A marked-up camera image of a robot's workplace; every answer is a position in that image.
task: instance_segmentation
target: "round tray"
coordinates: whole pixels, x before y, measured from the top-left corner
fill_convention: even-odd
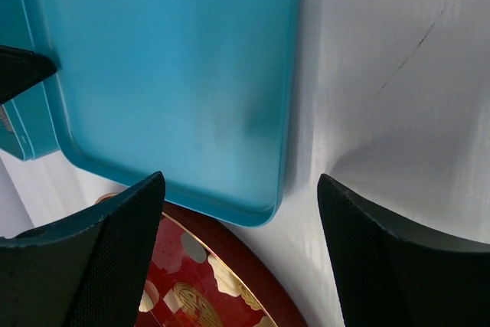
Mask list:
[[[224,225],[165,202],[136,320],[136,327],[157,326],[307,325],[276,278]]]

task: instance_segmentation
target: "tray rim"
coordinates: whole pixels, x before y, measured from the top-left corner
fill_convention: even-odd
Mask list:
[[[47,30],[45,25],[36,25],[32,27],[31,17],[29,12],[34,12],[34,16],[38,15],[38,5],[31,5],[28,7],[24,2],[24,12],[28,20],[32,33],[35,34],[33,38],[34,44],[41,46],[40,49],[49,49],[52,45],[46,45],[49,38],[47,37]],[[288,26],[287,35],[285,38],[286,57],[283,67],[282,77],[282,98],[281,98],[281,114],[279,126],[281,126],[281,144],[279,151],[279,167],[278,167],[278,180],[275,188],[274,199],[271,203],[263,206],[258,211],[250,211],[243,208],[243,206],[230,206],[234,209],[232,211],[222,211],[219,207],[212,203],[231,203],[231,201],[224,199],[224,196],[203,196],[196,191],[182,191],[184,186],[180,186],[169,182],[167,197],[169,201],[179,203],[179,205],[189,208],[193,211],[201,212],[208,216],[215,217],[219,220],[226,221],[232,224],[236,224],[244,227],[259,227],[267,224],[272,220],[274,215],[279,209],[280,202],[283,198],[283,187],[285,181],[286,170],[286,150],[287,141],[289,137],[289,114],[292,100],[292,82],[295,75],[295,59],[296,59],[296,45],[299,31],[299,0],[289,0],[289,12],[288,12]],[[58,60],[53,50],[44,51],[44,53],[51,57],[52,60]],[[92,172],[95,175],[108,178],[109,180],[116,181],[122,185],[135,184],[134,175],[128,171],[124,172],[118,170],[116,165],[107,165],[104,162],[97,161],[91,158],[77,145],[73,139],[70,129],[70,120],[67,114],[66,102],[62,91],[62,83],[57,74],[55,74],[50,80],[44,82],[45,98],[49,106],[51,115],[51,124],[55,132],[56,140],[59,149],[62,151],[68,161],[74,166],[81,168],[85,171]]]
[[[255,253],[223,224],[167,201],[164,203],[162,215],[212,253],[252,294],[275,327],[307,327],[298,308],[275,276]],[[279,299],[279,302],[273,302],[273,299]]]

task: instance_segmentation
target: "white wall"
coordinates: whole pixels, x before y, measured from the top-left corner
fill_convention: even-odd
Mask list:
[[[302,0],[296,82],[283,204],[265,227],[234,231],[310,325],[343,325],[322,172],[490,243],[490,0]]]
[[[14,237],[32,227],[32,221],[0,159],[0,237]]]

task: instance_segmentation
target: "gold rim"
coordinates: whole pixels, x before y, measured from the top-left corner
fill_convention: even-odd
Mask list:
[[[118,195],[118,194],[119,193],[107,193],[106,195],[103,195],[99,199],[97,199],[97,201],[95,202],[95,204],[98,204],[101,201],[104,201],[106,199],[109,199],[111,197],[114,197],[115,195]],[[202,245],[204,248],[206,248],[206,250],[209,253],[213,254],[213,256],[216,257],[216,259],[223,265],[223,267],[226,268],[228,270],[228,272],[231,273],[238,281],[240,281],[240,283],[243,285],[243,287],[250,293],[251,296],[253,296],[253,298],[259,304],[260,308],[263,310],[263,312],[266,314],[266,316],[269,317],[270,321],[274,324],[274,327],[279,327],[277,325],[276,321],[274,321],[273,317],[271,317],[271,315],[269,314],[269,312],[267,312],[267,310],[263,307],[263,305],[259,301],[259,299],[255,296],[254,293],[252,293],[252,290],[250,290],[250,288],[242,281],[242,279],[240,277],[238,277],[238,275],[225,262],[223,262],[221,260],[221,258],[218,257],[217,254],[214,251],[212,251],[201,239],[199,239],[196,235],[194,235],[192,232],[190,232],[189,229],[187,229],[180,222],[178,222],[174,218],[168,216],[164,211],[162,212],[162,214],[166,218],[168,218],[170,221],[172,221],[174,224],[176,224],[177,226],[179,226],[183,231],[185,231],[186,233],[188,233],[189,235],[191,235],[200,245]]]
[[[116,195],[118,195],[118,194],[119,194],[119,193],[107,193],[106,195],[101,195],[101,196],[99,197],[99,199],[97,199],[97,200],[95,201],[95,203],[94,203],[94,204],[99,204],[100,202],[105,201],[106,199],[112,198],[112,197],[114,197],[114,196],[116,196]]]

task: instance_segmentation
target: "black mesh fabric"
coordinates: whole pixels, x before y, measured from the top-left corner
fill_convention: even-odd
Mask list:
[[[165,197],[162,173],[0,239],[0,325],[133,327]]]
[[[56,73],[44,55],[0,45],[0,104]]]
[[[318,204],[346,327],[409,327],[379,227],[327,175]]]
[[[347,327],[490,326],[490,245],[415,223],[327,175],[318,204]]]

